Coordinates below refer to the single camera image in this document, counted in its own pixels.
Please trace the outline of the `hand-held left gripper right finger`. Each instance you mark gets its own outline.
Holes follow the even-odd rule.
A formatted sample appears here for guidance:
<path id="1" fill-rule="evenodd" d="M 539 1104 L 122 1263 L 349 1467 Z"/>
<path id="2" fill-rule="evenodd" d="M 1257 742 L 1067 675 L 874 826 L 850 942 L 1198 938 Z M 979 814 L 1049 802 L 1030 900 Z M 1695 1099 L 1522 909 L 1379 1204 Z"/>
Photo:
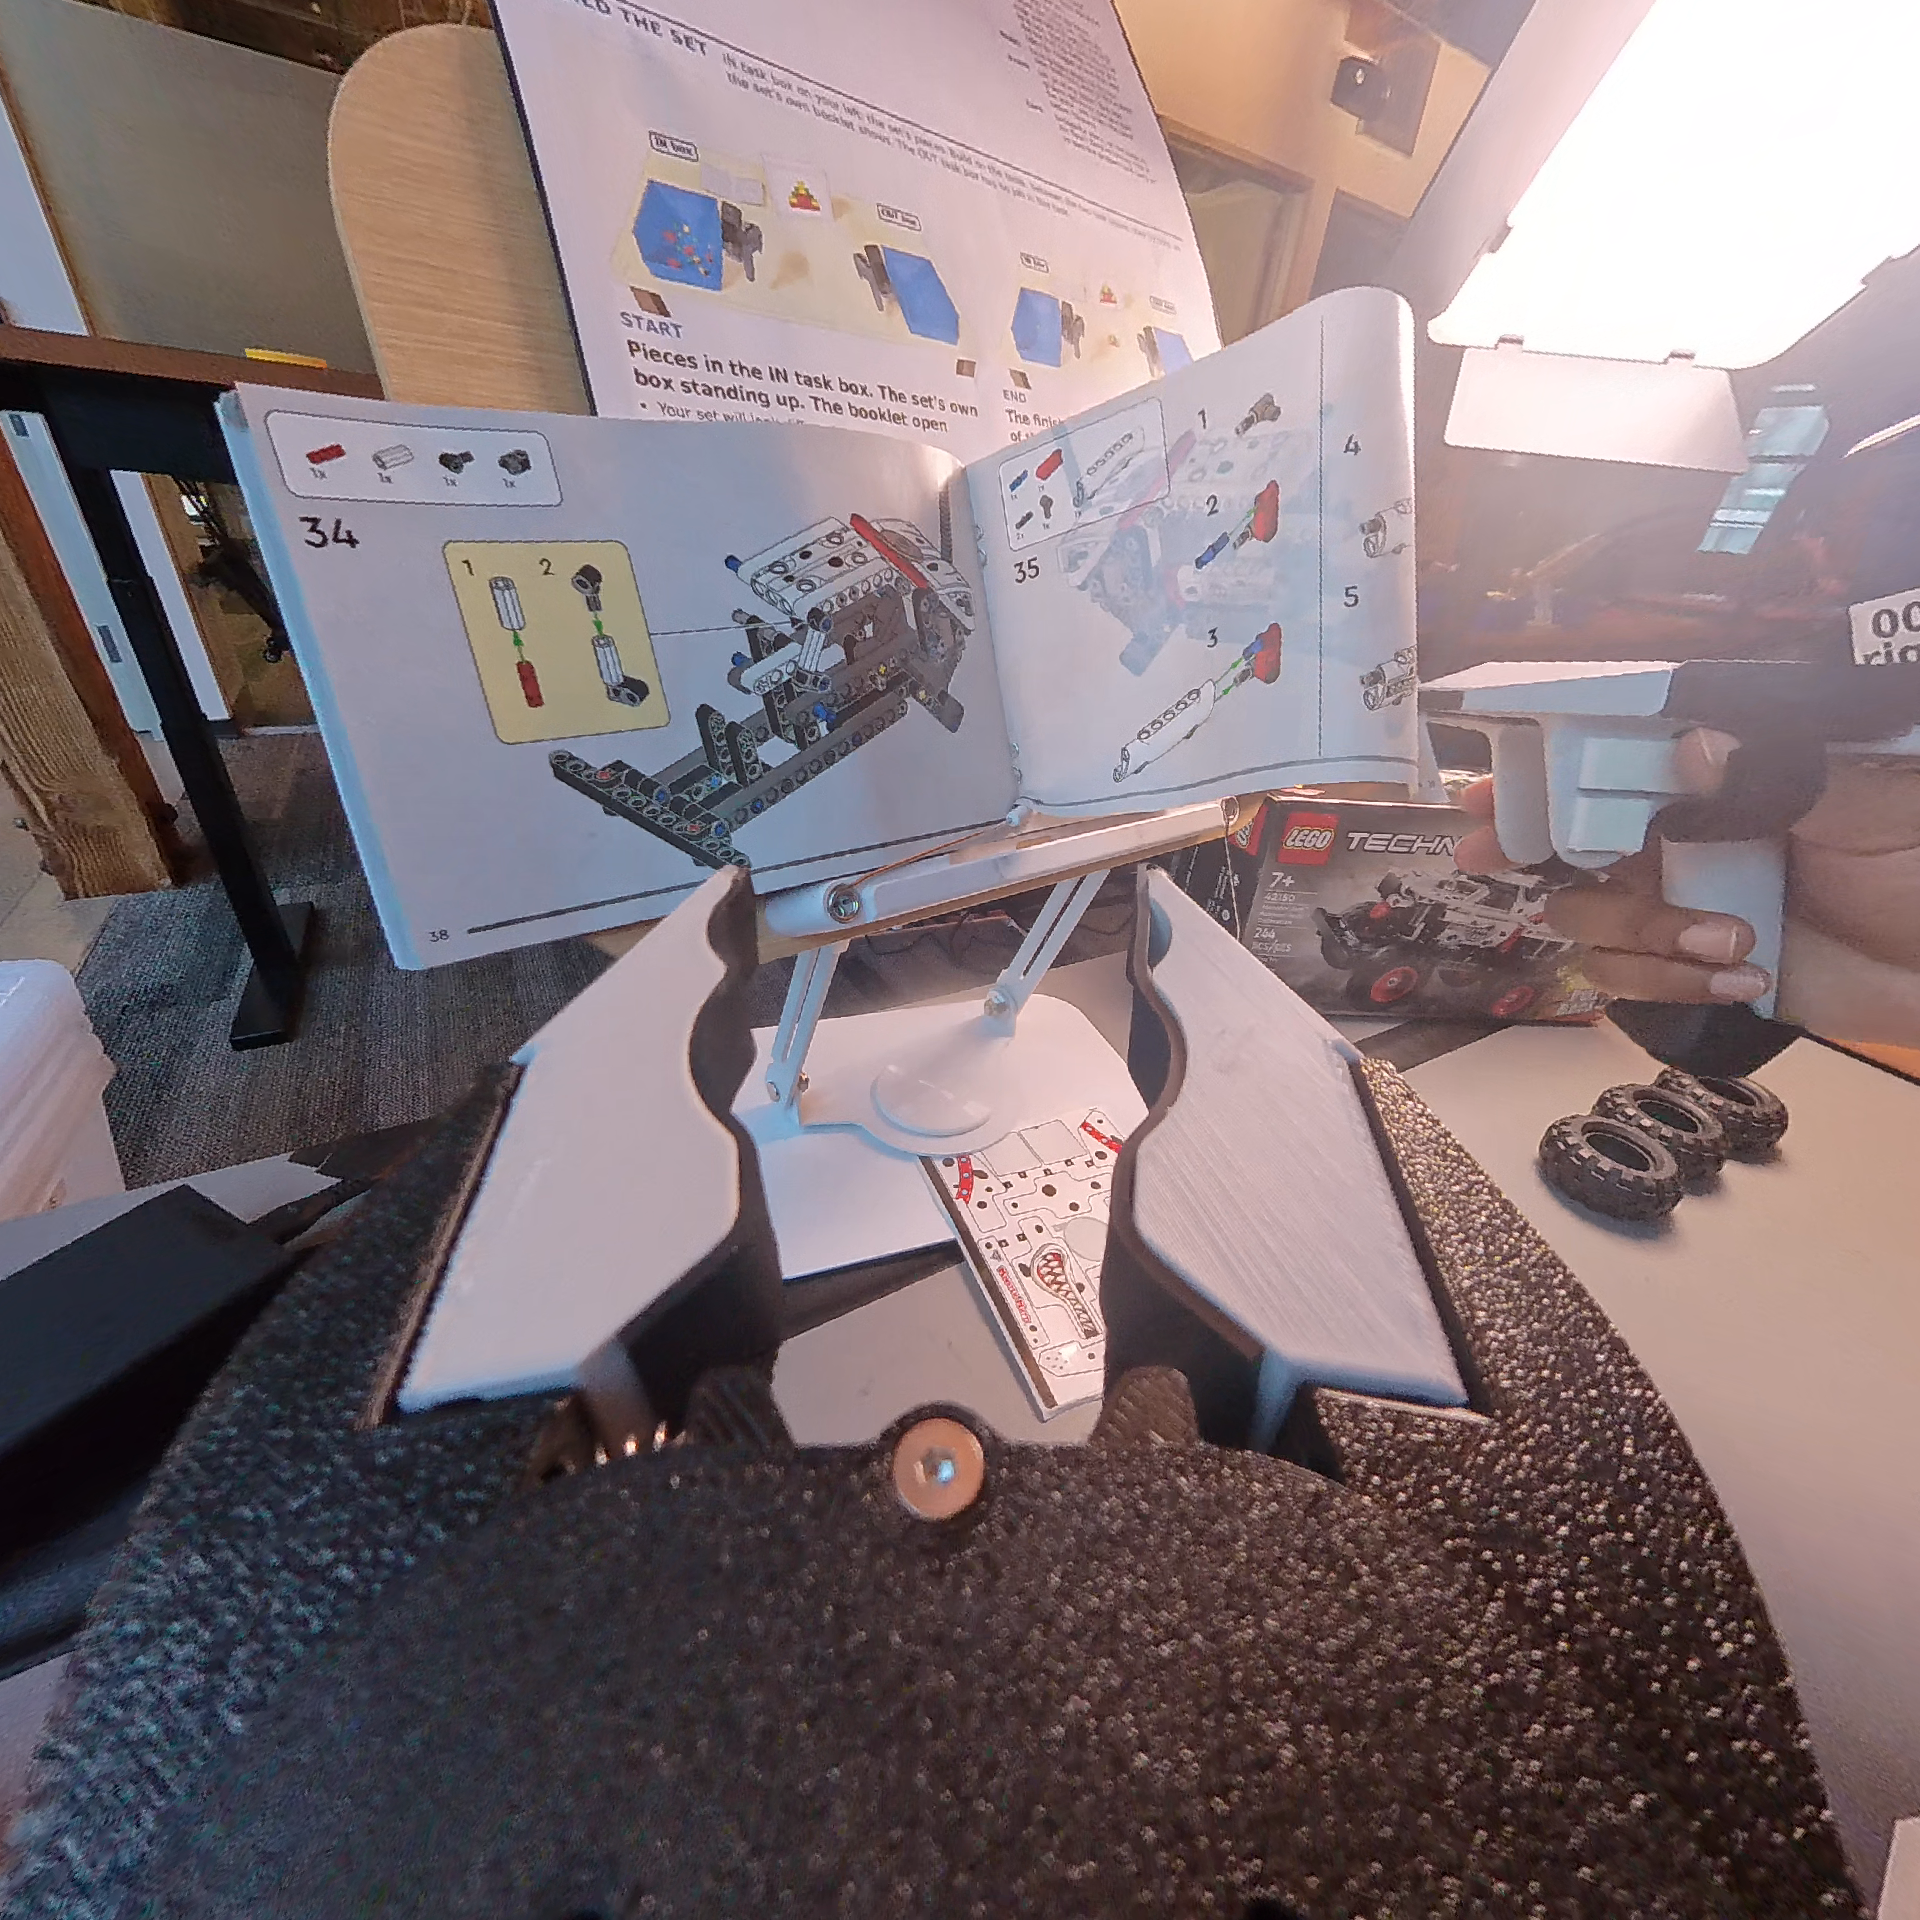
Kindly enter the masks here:
<path id="1" fill-rule="evenodd" d="M 1270 1448 L 1306 1386 L 1463 1408 L 1353 1045 L 1157 868 L 1126 973 L 1147 1114 L 1113 1176 L 1108 1380 L 1177 1368 L 1234 1448 Z"/>

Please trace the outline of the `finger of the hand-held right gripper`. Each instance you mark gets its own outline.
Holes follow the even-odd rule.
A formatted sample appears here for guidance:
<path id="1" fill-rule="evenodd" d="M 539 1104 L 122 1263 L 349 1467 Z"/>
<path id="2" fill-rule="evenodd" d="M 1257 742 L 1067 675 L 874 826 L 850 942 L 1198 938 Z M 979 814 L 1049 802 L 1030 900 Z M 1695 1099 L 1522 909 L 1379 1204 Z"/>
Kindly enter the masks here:
<path id="1" fill-rule="evenodd" d="M 1490 741 L 1495 829 L 1513 864 L 1603 870 L 1642 852 L 1683 792 L 1670 682 L 1670 662 L 1487 662 L 1425 683 L 1419 708 Z"/>

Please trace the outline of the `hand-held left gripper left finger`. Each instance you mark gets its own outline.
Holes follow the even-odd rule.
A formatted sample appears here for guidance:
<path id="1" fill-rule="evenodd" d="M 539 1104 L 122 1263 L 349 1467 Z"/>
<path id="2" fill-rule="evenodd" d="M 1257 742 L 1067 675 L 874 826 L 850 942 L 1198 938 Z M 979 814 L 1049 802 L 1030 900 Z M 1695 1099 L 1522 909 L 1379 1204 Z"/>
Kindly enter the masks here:
<path id="1" fill-rule="evenodd" d="M 594 1420 L 682 1420 L 778 1350 L 781 1280 L 751 1141 L 751 882 L 714 872 L 516 1053 L 398 1408 L 581 1388 Z"/>

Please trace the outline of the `toy instruction booklet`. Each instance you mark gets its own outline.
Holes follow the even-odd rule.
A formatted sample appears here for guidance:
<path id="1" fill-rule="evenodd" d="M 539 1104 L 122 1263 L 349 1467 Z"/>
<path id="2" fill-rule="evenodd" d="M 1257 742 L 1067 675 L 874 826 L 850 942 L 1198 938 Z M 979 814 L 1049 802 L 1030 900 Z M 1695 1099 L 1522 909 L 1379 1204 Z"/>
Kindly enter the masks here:
<path id="1" fill-rule="evenodd" d="M 1002 822 L 1417 768 L 1409 303 L 961 462 L 836 422 L 243 386 L 225 439 L 390 958 Z"/>

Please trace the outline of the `grey desk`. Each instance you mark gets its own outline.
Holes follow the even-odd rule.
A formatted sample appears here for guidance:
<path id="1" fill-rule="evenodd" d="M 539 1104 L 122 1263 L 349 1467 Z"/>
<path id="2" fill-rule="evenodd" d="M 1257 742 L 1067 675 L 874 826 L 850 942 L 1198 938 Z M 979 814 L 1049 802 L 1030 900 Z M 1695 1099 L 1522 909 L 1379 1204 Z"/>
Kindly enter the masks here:
<path id="1" fill-rule="evenodd" d="M 1190 1380 L 1217 1463 L 1317 1472 L 1458 1550 L 1636 1723 L 1726 1901 L 1853 1912 L 1916 1815 L 1916 1090 L 1798 1040 L 1793 1114 L 1659 1228 L 1553 1198 L 1534 1124 L 1642 1070 L 1518 1028 L 1356 1063 L 1465 1408 L 1303 1383 L 1261 1442 Z M 324 1640 L 602 1442 L 571 1388 L 398 1412 L 503 1070 L 246 1332 L 98 1581 L 4 1916 L 133 1916 L 170 1805 Z"/>

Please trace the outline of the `white sticker sheet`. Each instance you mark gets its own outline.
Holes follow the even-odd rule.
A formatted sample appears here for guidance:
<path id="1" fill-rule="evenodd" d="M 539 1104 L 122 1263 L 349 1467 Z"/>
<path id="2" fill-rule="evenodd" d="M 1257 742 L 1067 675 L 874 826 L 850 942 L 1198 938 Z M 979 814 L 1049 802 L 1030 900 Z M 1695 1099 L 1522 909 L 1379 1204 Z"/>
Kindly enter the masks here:
<path id="1" fill-rule="evenodd" d="M 1121 1120 L 1077 1106 L 922 1168 L 1038 1414 L 1101 1398 L 1100 1298 Z"/>

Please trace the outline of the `toy truck box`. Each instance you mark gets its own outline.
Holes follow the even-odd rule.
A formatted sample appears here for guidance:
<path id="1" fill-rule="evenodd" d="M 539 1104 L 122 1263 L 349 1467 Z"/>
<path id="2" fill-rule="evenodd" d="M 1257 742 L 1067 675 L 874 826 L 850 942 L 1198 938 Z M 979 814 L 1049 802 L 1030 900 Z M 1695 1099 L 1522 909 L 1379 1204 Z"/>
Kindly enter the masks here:
<path id="1" fill-rule="evenodd" d="M 1597 1020 L 1607 999 L 1546 922 L 1553 885 L 1460 870 L 1470 827 L 1458 807 L 1278 792 L 1171 872 L 1325 1015 Z"/>

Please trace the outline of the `white flat panel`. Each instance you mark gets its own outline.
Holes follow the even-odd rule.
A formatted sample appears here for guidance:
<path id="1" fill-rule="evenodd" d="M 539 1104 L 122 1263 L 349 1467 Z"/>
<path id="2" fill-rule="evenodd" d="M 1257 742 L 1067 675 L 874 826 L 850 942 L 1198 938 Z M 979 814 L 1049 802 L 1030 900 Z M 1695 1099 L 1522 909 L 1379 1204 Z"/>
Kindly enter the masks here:
<path id="1" fill-rule="evenodd" d="M 1463 352 L 1447 444 L 1709 472 L 1747 466 L 1726 371 L 1687 356 L 1646 364 L 1510 341 Z"/>

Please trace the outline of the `black toy tyre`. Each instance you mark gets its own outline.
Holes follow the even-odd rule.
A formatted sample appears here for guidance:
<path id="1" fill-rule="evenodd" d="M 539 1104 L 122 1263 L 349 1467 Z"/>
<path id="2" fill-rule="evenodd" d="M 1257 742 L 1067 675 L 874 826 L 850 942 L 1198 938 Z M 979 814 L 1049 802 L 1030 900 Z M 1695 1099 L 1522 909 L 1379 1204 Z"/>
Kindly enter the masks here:
<path id="1" fill-rule="evenodd" d="M 1790 1124 L 1787 1106 L 1754 1079 L 1665 1068 L 1652 1086 L 1684 1096 L 1701 1111 L 1715 1116 L 1726 1135 L 1726 1154 L 1731 1159 L 1763 1162 L 1774 1151 Z"/>
<path id="2" fill-rule="evenodd" d="M 1658 1086 L 1615 1086 L 1603 1090 L 1594 1118 L 1615 1120 L 1659 1146 L 1687 1184 L 1718 1176 L 1731 1157 L 1722 1120 L 1695 1096 Z"/>
<path id="3" fill-rule="evenodd" d="M 1666 1219 L 1687 1192 L 1668 1148 L 1636 1124 L 1595 1114 L 1562 1118 L 1546 1128 L 1539 1164 L 1550 1187 L 1613 1221 Z"/>

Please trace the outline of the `bright ceiling light panel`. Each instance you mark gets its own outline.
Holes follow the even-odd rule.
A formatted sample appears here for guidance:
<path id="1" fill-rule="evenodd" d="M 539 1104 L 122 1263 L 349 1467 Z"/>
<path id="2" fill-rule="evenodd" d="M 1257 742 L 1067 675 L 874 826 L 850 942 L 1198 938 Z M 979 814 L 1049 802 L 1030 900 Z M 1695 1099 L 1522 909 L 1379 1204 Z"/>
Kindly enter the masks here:
<path id="1" fill-rule="evenodd" d="M 1430 323 L 1755 367 L 1917 240 L 1916 2 L 1662 2 Z"/>

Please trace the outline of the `printed instruction sheet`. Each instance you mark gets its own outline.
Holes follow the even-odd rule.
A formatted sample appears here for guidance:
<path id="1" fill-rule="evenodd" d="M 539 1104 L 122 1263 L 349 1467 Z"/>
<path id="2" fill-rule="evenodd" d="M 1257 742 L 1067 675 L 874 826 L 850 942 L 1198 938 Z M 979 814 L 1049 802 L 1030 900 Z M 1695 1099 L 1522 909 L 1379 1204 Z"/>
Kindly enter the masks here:
<path id="1" fill-rule="evenodd" d="M 497 2 L 593 408 L 971 462 L 1219 347 L 1113 5 Z"/>

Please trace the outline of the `dark background table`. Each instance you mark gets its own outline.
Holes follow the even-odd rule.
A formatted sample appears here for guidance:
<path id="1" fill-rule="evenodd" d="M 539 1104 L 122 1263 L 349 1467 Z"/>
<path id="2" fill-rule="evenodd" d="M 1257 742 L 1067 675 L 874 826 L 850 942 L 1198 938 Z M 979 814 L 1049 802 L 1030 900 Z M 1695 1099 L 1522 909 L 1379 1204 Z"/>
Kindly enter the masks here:
<path id="1" fill-rule="evenodd" d="M 161 615 L 115 472 L 233 482 L 218 397 L 238 383 L 373 399 L 371 375 L 271 367 L 218 352 L 188 352 L 86 334 L 3 324 L 3 399 L 39 414 L 76 492 L 111 604 L 157 706 L 161 732 L 183 778 L 231 911 L 254 958 L 231 1022 L 233 1050 L 263 1050 L 297 1032 L 311 903 L 278 903 L 263 878 L 225 758 Z"/>

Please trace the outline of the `black wall speaker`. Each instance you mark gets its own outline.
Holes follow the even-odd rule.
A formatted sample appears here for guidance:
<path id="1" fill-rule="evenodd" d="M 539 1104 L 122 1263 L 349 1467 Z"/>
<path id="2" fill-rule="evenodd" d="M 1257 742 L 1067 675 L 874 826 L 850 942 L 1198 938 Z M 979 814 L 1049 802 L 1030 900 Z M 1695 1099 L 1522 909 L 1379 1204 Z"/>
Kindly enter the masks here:
<path id="1" fill-rule="evenodd" d="M 1332 107 L 1348 111 L 1361 132 L 1395 152 L 1414 152 L 1425 120 L 1434 67 L 1414 61 L 1417 47 L 1395 58 L 1347 55 L 1335 67 Z"/>

